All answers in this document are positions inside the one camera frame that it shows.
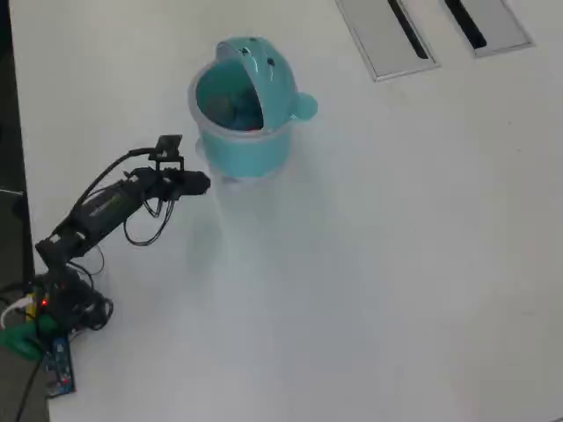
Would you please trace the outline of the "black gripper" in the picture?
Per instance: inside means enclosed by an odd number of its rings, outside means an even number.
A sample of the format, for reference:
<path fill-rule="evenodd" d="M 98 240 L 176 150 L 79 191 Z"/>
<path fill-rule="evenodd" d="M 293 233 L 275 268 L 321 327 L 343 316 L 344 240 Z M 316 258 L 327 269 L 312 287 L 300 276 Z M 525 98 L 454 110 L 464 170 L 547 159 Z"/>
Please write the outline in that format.
<path fill-rule="evenodd" d="M 207 193 L 210 178 L 202 171 L 184 171 L 179 169 L 164 169 L 157 171 L 154 183 L 149 188 L 149 198 L 158 200 L 178 200 L 181 196 L 180 188 L 182 179 L 185 185 L 182 187 L 183 196 L 201 196 Z"/>

